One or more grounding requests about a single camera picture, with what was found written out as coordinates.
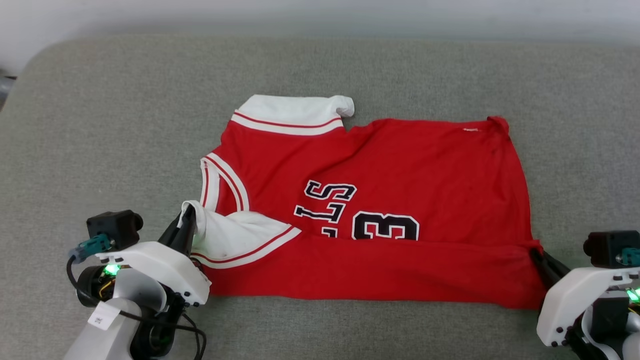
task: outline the red stripe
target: red stripe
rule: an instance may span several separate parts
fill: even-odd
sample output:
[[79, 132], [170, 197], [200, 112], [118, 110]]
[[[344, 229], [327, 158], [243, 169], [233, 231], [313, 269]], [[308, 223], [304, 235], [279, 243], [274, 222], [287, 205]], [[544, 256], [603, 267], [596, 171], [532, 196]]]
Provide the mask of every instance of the red stripe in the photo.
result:
[[206, 178], [205, 186], [204, 186], [204, 200], [202, 201], [202, 207], [207, 207], [207, 196], [209, 195], [209, 168], [205, 164], [204, 168], [204, 176]]
[[277, 239], [279, 239], [279, 238], [281, 238], [281, 237], [285, 236], [287, 233], [289, 233], [291, 230], [293, 230], [293, 228], [294, 228], [294, 227], [293, 227], [293, 225], [292, 225], [292, 226], [289, 226], [289, 228], [288, 228], [287, 230], [285, 230], [282, 234], [280, 234], [280, 235], [276, 236], [275, 238], [273, 238], [273, 239], [271, 239], [271, 240], [267, 241], [267, 242], [266, 242], [266, 243], [264, 243], [261, 247], [259, 247], [259, 248], [255, 249], [254, 251], [248, 252], [248, 253], [246, 253], [246, 254], [244, 254], [244, 255], [236, 256], [235, 258], [226, 259], [226, 260], [217, 260], [217, 261], [216, 261], [216, 260], [211, 260], [211, 259], [207, 258], [206, 256], [204, 256], [204, 255], [202, 255], [202, 254], [199, 254], [199, 253], [197, 253], [197, 252], [192, 252], [192, 253], [191, 253], [191, 255], [201, 256], [201, 257], [205, 258], [207, 261], [209, 261], [209, 262], [211, 262], [211, 263], [215, 263], [215, 264], [228, 263], [228, 262], [230, 262], [230, 261], [235, 261], [235, 260], [238, 260], [238, 259], [245, 258], [245, 257], [247, 257], [247, 256], [249, 256], [249, 255], [255, 254], [256, 252], [258, 252], [258, 251], [260, 251], [260, 250], [264, 249], [264, 247], [265, 247], [265, 246], [267, 246], [267, 245], [269, 245], [270, 243], [273, 243], [274, 241], [276, 241]]
[[213, 163], [213, 165], [218, 168], [219, 171], [221, 171], [223, 174], [225, 174], [227, 176], [227, 179], [229, 179], [229, 182], [231, 183], [231, 185], [233, 185], [234, 189], [236, 189], [236, 194], [238, 194], [238, 199], [240, 200], [240, 208], [238, 209], [238, 211], [242, 211], [244, 210], [244, 205], [242, 202], [242, 195], [240, 193], [240, 189], [237, 187], [236, 183], [234, 183], [234, 180], [232, 177], [229, 176], [229, 174], [225, 171], [225, 169], [223, 169], [220, 164], [218, 164], [217, 162], [215, 162], [212, 158], [205, 156], [205, 159], [211, 161], [211, 163]]
[[263, 121], [263, 120], [256, 120], [256, 119], [252, 119], [246, 115], [242, 115], [240, 113], [234, 113], [234, 115], [238, 115], [239, 117], [243, 117], [249, 121], [253, 121], [253, 122], [258, 122], [260, 124], [267, 124], [267, 125], [275, 125], [275, 126], [284, 126], [284, 127], [302, 127], [305, 129], [314, 129], [317, 127], [323, 127], [323, 126], [327, 126], [328, 124], [331, 124], [334, 121], [338, 121], [338, 120], [342, 120], [342, 118], [337, 117], [334, 119], [329, 120], [328, 122], [325, 122], [324, 124], [321, 125], [290, 125], [290, 124], [278, 124], [277, 122], [268, 122], [268, 121]]

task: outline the white wall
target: white wall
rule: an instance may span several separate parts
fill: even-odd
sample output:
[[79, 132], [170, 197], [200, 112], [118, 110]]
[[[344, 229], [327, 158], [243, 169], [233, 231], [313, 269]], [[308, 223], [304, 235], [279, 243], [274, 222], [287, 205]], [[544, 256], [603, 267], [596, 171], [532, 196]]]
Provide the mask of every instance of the white wall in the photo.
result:
[[0, 0], [0, 69], [65, 39], [163, 32], [640, 45], [640, 0]]

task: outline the yellow wire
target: yellow wire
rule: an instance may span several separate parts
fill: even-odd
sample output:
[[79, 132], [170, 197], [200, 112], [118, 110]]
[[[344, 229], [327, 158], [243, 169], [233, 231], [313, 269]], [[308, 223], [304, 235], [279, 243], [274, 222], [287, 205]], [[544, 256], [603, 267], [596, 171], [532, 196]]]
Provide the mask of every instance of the yellow wire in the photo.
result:
[[104, 289], [108, 288], [109, 285], [111, 285], [111, 283], [113, 282], [113, 280], [107, 282], [101, 289], [100, 291], [98, 291], [98, 295], [100, 295], [100, 298], [102, 298], [102, 292], [104, 291]]

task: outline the red jersey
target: red jersey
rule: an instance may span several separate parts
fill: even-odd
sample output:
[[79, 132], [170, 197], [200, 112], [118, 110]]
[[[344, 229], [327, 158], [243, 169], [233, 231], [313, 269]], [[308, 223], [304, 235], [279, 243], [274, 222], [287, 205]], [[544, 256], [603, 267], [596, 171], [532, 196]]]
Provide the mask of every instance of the red jersey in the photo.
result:
[[219, 295], [537, 308], [506, 121], [376, 120], [348, 97], [254, 95], [202, 159], [194, 256]]

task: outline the gray fabric surface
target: gray fabric surface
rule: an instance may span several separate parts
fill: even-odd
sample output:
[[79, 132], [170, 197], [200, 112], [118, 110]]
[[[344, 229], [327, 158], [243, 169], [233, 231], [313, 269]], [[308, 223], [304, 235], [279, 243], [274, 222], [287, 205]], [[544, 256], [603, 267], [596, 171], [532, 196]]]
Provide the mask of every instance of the gray fabric surface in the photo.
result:
[[[90, 314], [64, 271], [84, 220], [131, 208], [143, 239], [157, 239], [199, 197], [198, 159], [252, 94], [348, 95], [348, 126], [502, 115], [549, 252], [587, 266], [588, 232], [640, 229], [638, 49], [78, 40], [37, 56], [0, 113], [1, 359], [64, 355]], [[576, 358], [542, 345], [535, 311], [491, 305], [223, 298], [190, 314], [209, 335], [208, 359]], [[194, 346], [180, 334], [170, 359], [191, 359]]]

